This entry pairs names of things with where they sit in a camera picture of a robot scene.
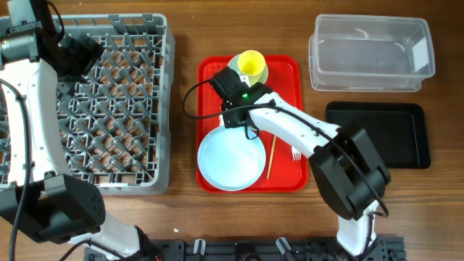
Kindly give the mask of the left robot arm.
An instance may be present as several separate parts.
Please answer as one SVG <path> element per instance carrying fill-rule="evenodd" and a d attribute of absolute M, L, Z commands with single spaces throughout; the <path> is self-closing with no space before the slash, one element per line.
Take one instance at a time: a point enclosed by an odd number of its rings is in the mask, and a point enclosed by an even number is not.
<path fill-rule="evenodd" d="M 138 227 L 106 212 L 100 190 L 72 176 L 65 159 L 57 100 L 68 99 L 104 53 L 85 34 L 68 36 L 50 1 L 9 1 L 11 26 L 1 36 L 1 88 L 11 159 L 1 216 L 38 243 L 69 243 L 108 260 L 161 260 Z"/>

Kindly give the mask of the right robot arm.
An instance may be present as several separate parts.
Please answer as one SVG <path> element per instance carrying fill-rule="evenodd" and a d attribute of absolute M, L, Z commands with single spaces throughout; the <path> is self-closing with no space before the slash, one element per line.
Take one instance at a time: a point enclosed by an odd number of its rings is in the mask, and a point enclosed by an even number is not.
<path fill-rule="evenodd" d="M 248 86 L 229 67 L 208 83 L 221 98 L 227 128 L 253 127 L 272 133 L 308 158 L 320 195 L 337 214 L 336 240 L 358 259 L 376 241 L 375 217 L 388 217 L 382 201 L 391 175 L 367 132 L 309 116 L 263 83 Z"/>

